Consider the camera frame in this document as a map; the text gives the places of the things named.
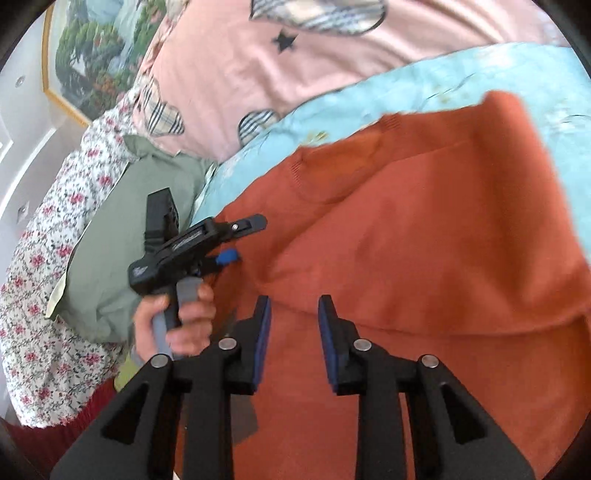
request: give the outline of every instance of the red fabric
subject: red fabric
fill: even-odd
[[[53,467],[67,452],[88,425],[116,395],[113,379],[103,383],[88,404],[65,425],[37,429],[6,424],[12,441],[39,473],[49,477]]]
[[[300,148],[221,214],[265,232],[215,281],[218,320],[272,300],[238,480],[354,478],[357,405],[326,379],[317,302],[393,355],[440,357],[542,478],[591,406],[591,274],[517,98],[391,115]]]

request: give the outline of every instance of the white wall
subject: white wall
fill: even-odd
[[[10,148],[0,153],[0,284],[30,216],[84,132],[43,93],[43,22],[44,16],[31,26],[0,72],[0,125],[4,124],[12,141]],[[25,81],[16,87],[22,75]],[[27,202],[28,217],[17,224],[18,209]],[[0,375],[0,416],[8,405],[5,392],[4,376]]]

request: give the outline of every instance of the landscape painting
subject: landscape painting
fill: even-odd
[[[133,85],[166,14],[166,0],[58,0],[43,38],[46,94],[81,123]]]

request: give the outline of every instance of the hand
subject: hand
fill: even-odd
[[[213,304],[213,289],[206,283],[197,289],[198,301],[184,303],[178,310],[182,327],[170,330],[166,341],[174,353],[185,356],[199,355],[209,346],[212,320],[216,315]],[[166,295],[144,297],[134,315],[135,348],[147,362],[156,353],[152,319],[168,307]]]

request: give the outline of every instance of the floral fabric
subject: floral fabric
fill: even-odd
[[[64,423],[116,374],[125,345],[93,344],[61,320],[44,317],[47,300],[97,209],[134,157],[130,90],[85,132],[19,241],[0,290],[0,351],[8,391],[23,425]]]

